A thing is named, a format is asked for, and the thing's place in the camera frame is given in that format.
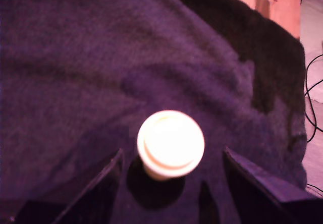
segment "gray fleece blanket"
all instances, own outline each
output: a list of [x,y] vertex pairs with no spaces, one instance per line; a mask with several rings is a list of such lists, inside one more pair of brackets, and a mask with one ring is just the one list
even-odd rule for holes
[[[244,3],[1,0],[1,26],[1,199],[42,195],[119,148],[111,223],[203,223],[206,188],[218,222],[240,223],[225,146],[305,188],[303,48]],[[198,122],[205,153],[156,188],[131,169],[141,124],[164,109]]]

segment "wooden board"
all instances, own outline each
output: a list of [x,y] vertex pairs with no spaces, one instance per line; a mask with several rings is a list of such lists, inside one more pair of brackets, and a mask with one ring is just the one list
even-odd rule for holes
[[300,0],[241,0],[263,16],[285,28],[294,37],[300,37]]

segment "white floor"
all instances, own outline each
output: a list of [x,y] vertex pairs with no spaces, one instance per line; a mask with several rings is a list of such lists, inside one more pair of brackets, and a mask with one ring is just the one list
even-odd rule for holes
[[[316,56],[323,54],[323,0],[303,0],[300,35],[308,65]],[[323,79],[323,57],[310,66],[308,85],[311,86],[321,79]],[[311,90],[311,98],[323,103],[323,83]]]

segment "wire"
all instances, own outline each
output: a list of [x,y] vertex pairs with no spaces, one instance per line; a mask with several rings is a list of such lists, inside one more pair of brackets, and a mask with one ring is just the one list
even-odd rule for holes
[[[311,91],[312,88],[314,88],[316,85],[320,84],[323,82],[323,79],[318,81],[317,83],[315,83],[312,87],[310,87],[310,89],[305,93],[305,96]],[[308,117],[307,113],[305,112],[305,115],[306,115],[306,118],[308,119],[308,121],[315,127],[315,124],[311,121],[311,119]],[[320,131],[320,132],[323,132],[323,130],[316,126],[316,128]]]
[[311,186],[313,188],[316,188],[317,190],[321,191],[323,193],[323,190],[321,190],[319,187],[316,187],[315,185],[307,184],[308,186]]
[[323,56],[323,54],[318,55],[317,57],[315,57],[315,58],[314,58],[314,59],[313,59],[313,60],[308,64],[308,66],[306,67],[306,76],[305,76],[305,87],[306,87],[306,93],[305,93],[305,96],[306,96],[306,95],[308,96],[309,104],[310,104],[311,111],[312,111],[312,113],[313,113],[313,117],[314,117],[314,123],[313,123],[313,122],[309,119],[309,117],[308,117],[307,113],[305,112],[306,118],[307,118],[307,119],[309,120],[309,122],[311,122],[311,124],[314,126],[313,134],[312,134],[312,136],[307,140],[307,142],[310,142],[310,141],[314,138],[314,136],[315,136],[315,134],[316,134],[316,130],[320,130],[320,131],[322,131],[322,129],[321,129],[321,128],[319,128],[319,127],[317,126],[316,115],[315,115],[314,107],[313,107],[313,104],[312,104],[312,101],[311,101],[311,97],[310,97],[310,95],[309,95],[309,91],[310,91],[313,87],[315,87],[316,85],[318,85],[319,83],[321,83],[323,80],[321,80],[321,81],[317,82],[316,84],[314,84],[310,89],[308,89],[308,85],[307,85],[307,74],[308,74],[308,68],[309,68],[309,66],[311,66],[311,64],[312,64],[316,59],[318,59],[318,58],[319,58],[319,57],[321,57],[321,56]]

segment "white cap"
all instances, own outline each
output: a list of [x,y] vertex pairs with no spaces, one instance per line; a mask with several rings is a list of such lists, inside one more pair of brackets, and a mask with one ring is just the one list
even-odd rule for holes
[[142,124],[137,148],[147,173],[164,180],[184,176],[196,168],[203,157],[204,137],[191,117],[164,110]]

